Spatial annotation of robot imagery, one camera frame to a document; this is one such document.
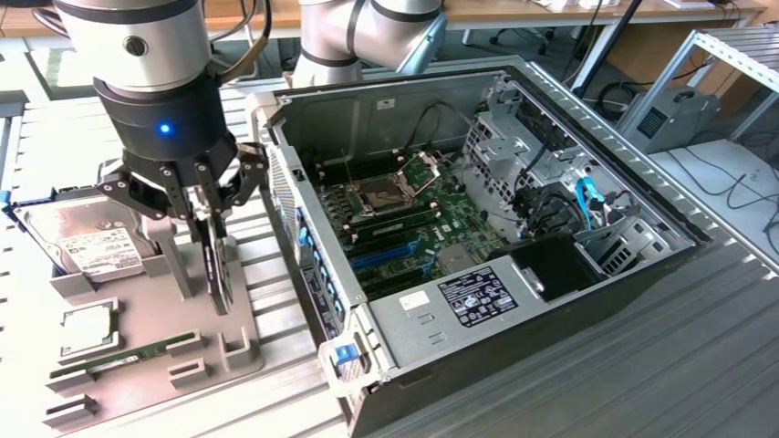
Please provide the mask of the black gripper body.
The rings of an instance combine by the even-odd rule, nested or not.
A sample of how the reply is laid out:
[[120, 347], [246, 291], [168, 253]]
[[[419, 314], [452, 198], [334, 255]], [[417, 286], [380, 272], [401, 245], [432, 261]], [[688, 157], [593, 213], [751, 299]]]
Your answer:
[[192, 162], [205, 157], [216, 165], [236, 155], [216, 75], [208, 71], [162, 91], [128, 91], [93, 80], [113, 123], [125, 162]]

